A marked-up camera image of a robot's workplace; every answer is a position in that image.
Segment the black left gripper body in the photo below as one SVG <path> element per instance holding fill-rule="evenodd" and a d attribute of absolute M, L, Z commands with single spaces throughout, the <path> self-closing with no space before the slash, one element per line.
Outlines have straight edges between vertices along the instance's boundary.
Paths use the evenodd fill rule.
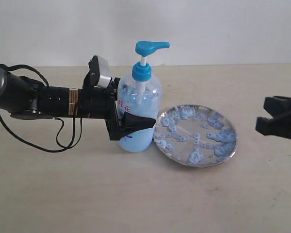
<path fill-rule="evenodd" d="M 111 141 L 119 141 L 122 133 L 122 123 L 116 111 L 117 87 L 120 78 L 112 79 L 106 88 L 93 86 L 90 78 L 83 81 L 80 116 L 82 118 L 103 119 Z"/>

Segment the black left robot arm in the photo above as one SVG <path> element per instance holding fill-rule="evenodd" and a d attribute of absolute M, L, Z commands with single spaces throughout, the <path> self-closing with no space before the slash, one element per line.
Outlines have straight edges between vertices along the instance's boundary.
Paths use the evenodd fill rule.
<path fill-rule="evenodd" d="M 119 78 L 112 79 L 108 65 L 89 62 L 89 72 L 81 89 L 48 86 L 25 76 L 16 76 L 17 69 L 34 68 L 27 65 L 8 67 L 0 64 L 0 109 L 12 118 L 23 120 L 62 118 L 103 119 L 109 138 L 118 141 L 139 130 L 152 128 L 154 117 L 125 113 L 119 118 L 116 110 Z"/>

